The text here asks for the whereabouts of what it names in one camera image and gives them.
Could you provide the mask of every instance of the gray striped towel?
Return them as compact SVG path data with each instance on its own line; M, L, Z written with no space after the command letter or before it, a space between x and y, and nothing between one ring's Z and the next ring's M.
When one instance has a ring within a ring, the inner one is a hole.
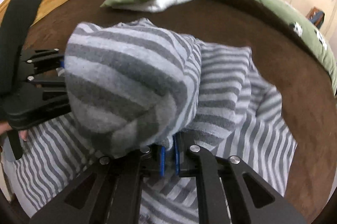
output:
M149 20L101 28L80 23L65 52L65 80L80 133L123 156L172 135L195 116L200 44Z

